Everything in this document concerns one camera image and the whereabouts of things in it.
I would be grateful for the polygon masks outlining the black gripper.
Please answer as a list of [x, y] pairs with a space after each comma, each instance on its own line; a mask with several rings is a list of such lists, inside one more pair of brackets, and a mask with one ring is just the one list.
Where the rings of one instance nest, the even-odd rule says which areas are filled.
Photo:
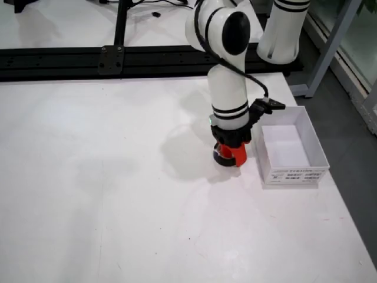
[[221, 157], [225, 159], [234, 158], [236, 167], [245, 164], [247, 161], [246, 146], [252, 139], [250, 118], [221, 119], [211, 117], [210, 124], [213, 137], [220, 143], [219, 153]]

